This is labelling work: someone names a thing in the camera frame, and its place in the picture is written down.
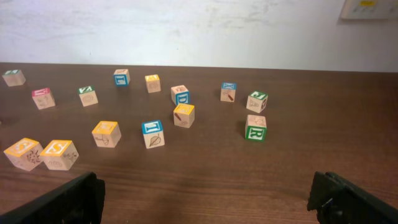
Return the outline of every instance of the white switch panel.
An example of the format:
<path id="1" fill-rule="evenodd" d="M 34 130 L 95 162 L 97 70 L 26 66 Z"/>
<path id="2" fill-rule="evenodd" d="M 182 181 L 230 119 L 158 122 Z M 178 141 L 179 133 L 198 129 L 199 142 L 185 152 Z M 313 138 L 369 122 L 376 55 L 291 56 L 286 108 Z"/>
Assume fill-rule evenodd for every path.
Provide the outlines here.
<path id="1" fill-rule="evenodd" d="M 398 0 L 346 0 L 342 19 L 398 19 Z"/>

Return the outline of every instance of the white wall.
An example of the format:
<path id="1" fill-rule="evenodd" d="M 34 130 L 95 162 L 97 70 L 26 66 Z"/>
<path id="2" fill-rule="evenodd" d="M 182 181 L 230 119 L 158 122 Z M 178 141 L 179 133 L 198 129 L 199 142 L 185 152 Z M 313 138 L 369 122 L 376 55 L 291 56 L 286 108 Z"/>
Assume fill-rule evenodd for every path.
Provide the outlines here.
<path id="1" fill-rule="evenodd" d="M 398 22 L 344 0 L 0 0 L 0 62 L 398 72 Z"/>

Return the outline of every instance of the wooden block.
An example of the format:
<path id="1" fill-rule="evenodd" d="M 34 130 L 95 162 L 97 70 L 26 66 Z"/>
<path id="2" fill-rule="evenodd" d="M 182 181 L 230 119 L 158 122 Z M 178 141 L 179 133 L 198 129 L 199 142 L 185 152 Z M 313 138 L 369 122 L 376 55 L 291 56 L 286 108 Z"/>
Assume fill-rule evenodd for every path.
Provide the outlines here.
<path id="1" fill-rule="evenodd" d="M 248 96 L 248 103 L 246 108 L 260 113 L 267 105 L 268 95 L 266 93 L 261 93 L 260 91 L 254 91 Z"/>
<path id="2" fill-rule="evenodd" d="M 236 92 L 235 83 L 223 83 L 221 85 L 220 100 L 225 102 L 235 102 L 235 92 Z"/>
<path id="3" fill-rule="evenodd" d="M 172 87 L 172 100 L 176 105 L 191 102 L 189 91 L 185 85 Z"/>
<path id="4" fill-rule="evenodd" d="M 50 170 L 69 170 L 79 157 L 71 140 L 53 140 L 40 155 Z"/>
<path id="5" fill-rule="evenodd" d="M 83 106 L 89 106 L 98 103 L 97 95 L 93 86 L 79 88 L 79 96 Z"/>
<path id="6" fill-rule="evenodd" d="M 113 74 L 116 86 L 128 86 L 130 82 L 130 73 L 128 69 L 116 69 Z"/>
<path id="7" fill-rule="evenodd" d="M 163 127 L 160 120 L 143 123 L 142 133 L 147 149 L 164 146 Z"/>
<path id="8" fill-rule="evenodd" d="M 98 147 L 116 147 L 122 137 L 115 121 L 100 121 L 91 133 Z"/>
<path id="9" fill-rule="evenodd" d="M 173 111 L 174 125 L 183 128 L 190 128 L 195 120 L 195 107 L 180 103 Z"/>
<path id="10" fill-rule="evenodd" d="M 42 163 L 40 153 L 43 151 L 39 142 L 24 138 L 4 151 L 12 164 L 20 169 L 31 171 Z"/>
<path id="11" fill-rule="evenodd" d="M 55 100 L 50 88 L 32 91 L 32 98 L 39 110 L 55 106 Z"/>
<path id="12" fill-rule="evenodd" d="M 10 70 L 6 71 L 2 75 L 4 81 L 6 81 L 8 86 L 18 86 L 23 85 L 26 81 L 24 74 L 21 70 Z"/>
<path id="13" fill-rule="evenodd" d="M 146 75 L 145 81 L 147 83 L 148 93 L 160 91 L 160 78 L 158 75 Z"/>
<path id="14" fill-rule="evenodd" d="M 244 129 L 244 136 L 248 140 L 264 141 L 267 132 L 266 117 L 248 115 L 246 119 L 246 127 Z"/>

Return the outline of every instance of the toy block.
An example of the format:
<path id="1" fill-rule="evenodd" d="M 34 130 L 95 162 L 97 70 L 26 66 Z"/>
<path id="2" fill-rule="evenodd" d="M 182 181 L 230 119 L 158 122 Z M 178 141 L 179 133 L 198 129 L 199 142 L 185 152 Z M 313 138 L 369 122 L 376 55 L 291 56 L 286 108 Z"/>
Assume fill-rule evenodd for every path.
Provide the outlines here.
<path id="1" fill-rule="evenodd" d="M 244 129 L 244 136 L 248 140 L 264 141 L 267 132 L 266 117 L 248 115 L 246 120 L 246 127 Z"/>
<path id="2" fill-rule="evenodd" d="M 158 75 L 146 75 L 145 81 L 147 83 L 148 93 L 160 91 L 160 78 Z"/>
<path id="3" fill-rule="evenodd" d="M 267 105 L 268 95 L 259 91 L 254 91 L 248 96 L 246 108 L 260 113 Z"/>
<path id="4" fill-rule="evenodd" d="M 2 75 L 4 81 L 6 81 L 8 86 L 18 86 L 23 85 L 26 81 L 24 74 L 21 70 L 10 70 L 6 71 Z"/>
<path id="5" fill-rule="evenodd" d="M 191 102 L 189 91 L 185 85 L 172 87 L 172 100 L 175 105 Z"/>
<path id="6" fill-rule="evenodd" d="M 128 86 L 130 82 L 130 74 L 128 69 L 116 69 L 113 74 L 116 86 Z"/>
<path id="7" fill-rule="evenodd" d="M 91 133 L 98 147 L 116 147 L 122 137 L 115 121 L 100 121 Z"/>
<path id="8" fill-rule="evenodd" d="M 50 88 L 32 91 L 32 98 L 39 110 L 55 106 L 55 100 Z"/>
<path id="9" fill-rule="evenodd" d="M 83 106 L 89 106 L 98 103 L 97 95 L 93 86 L 79 88 L 79 96 Z"/>
<path id="10" fill-rule="evenodd" d="M 235 101 L 236 84 L 223 83 L 221 85 L 221 101 L 234 102 Z"/>
<path id="11" fill-rule="evenodd" d="M 69 170 L 79 157 L 71 140 L 53 140 L 40 155 L 50 170 Z"/>
<path id="12" fill-rule="evenodd" d="M 12 164 L 20 169 L 31 171 L 42 163 L 42 145 L 38 141 L 24 138 L 4 151 Z"/>
<path id="13" fill-rule="evenodd" d="M 195 120 L 195 107 L 180 103 L 173 111 L 174 125 L 183 128 L 190 128 Z"/>
<path id="14" fill-rule="evenodd" d="M 143 123 L 142 133 L 147 149 L 164 146 L 163 127 L 160 120 Z"/>

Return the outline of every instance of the wooden table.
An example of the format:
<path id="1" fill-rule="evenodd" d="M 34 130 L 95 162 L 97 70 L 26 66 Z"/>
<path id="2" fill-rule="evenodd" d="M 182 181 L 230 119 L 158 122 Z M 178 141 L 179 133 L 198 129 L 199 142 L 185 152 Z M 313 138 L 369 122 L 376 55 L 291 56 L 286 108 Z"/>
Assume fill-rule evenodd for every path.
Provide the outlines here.
<path id="1" fill-rule="evenodd" d="M 128 68 L 128 87 L 112 74 Z M 22 69 L 25 85 L 0 82 L 0 147 L 27 137 L 45 147 L 71 139 L 80 157 L 70 171 L 41 164 L 31 172 L 0 156 L 0 213 L 93 171 L 106 182 L 103 223 L 317 223 L 306 204 L 316 170 L 334 171 L 398 207 L 398 75 L 239 68 L 43 65 Z M 148 94 L 144 75 L 159 74 Z M 235 103 L 220 102 L 221 82 L 236 82 Z M 190 129 L 174 126 L 170 87 L 184 84 L 195 105 Z M 99 104 L 82 107 L 79 87 Z M 56 107 L 38 110 L 31 91 L 51 88 Z M 265 142 L 244 139 L 248 94 L 269 94 Z M 160 119 L 164 147 L 147 150 L 141 123 Z M 91 135 L 118 121 L 116 148 Z"/>

